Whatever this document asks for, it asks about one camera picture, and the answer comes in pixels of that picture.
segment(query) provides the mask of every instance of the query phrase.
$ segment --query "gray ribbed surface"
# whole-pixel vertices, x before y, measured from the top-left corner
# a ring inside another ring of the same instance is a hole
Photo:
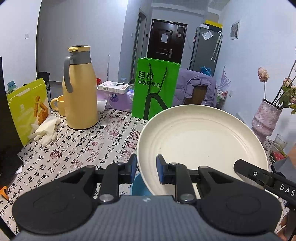
[[[177,204],[171,196],[149,198],[121,196],[117,203],[99,206],[86,224],[72,232],[55,236],[36,236],[23,231],[14,239],[14,241],[35,240],[279,241],[280,239],[272,233],[259,237],[238,237],[221,233],[208,226],[194,207]]]

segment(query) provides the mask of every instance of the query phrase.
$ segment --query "dried rose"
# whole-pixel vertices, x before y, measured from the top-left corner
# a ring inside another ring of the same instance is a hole
[[[288,80],[287,80],[287,78],[285,78],[285,79],[283,80],[283,85],[289,87],[289,85],[291,84],[291,82],[292,82],[292,80],[291,80],[290,78],[289,78]]]
[[[290,99],[290,103],[291,103],[291,104],[296,104],[296,97],[292,97],[292,98]]]
[[[267,73],[267,70],[265,68],[260,67],[257,73],[260,82],[267,82],[267,79],[269,79],[269,74]]]

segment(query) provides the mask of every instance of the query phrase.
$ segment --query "yellow thermos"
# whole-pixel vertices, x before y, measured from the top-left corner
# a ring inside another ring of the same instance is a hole
[[[68,49],[64,62],[63,95],[67,125],[84,130],[98,122],[96,75],[91,64],[90,46]]]

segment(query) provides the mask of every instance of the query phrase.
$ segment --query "pink vase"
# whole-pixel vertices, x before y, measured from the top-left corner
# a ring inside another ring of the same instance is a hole
[[[266,137],[271,136],[281,112],[281,110],[275,108],[271,103],[264,99],[262,100],[252,120],[252,131],[258,137],[261,144],[264,143]]]

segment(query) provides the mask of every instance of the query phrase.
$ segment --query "screw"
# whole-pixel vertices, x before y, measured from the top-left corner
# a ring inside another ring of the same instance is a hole
[[[180,198],[182,201],[185,201],[185,202],[189,202],[189,201],[194,200],[194,196],[189,193],[182,194]]]
[[[114,199],[114,197],[111,195],[111,194],[103,194],[99,197],[99,199],[102,201],[102,202],[110,202]]]

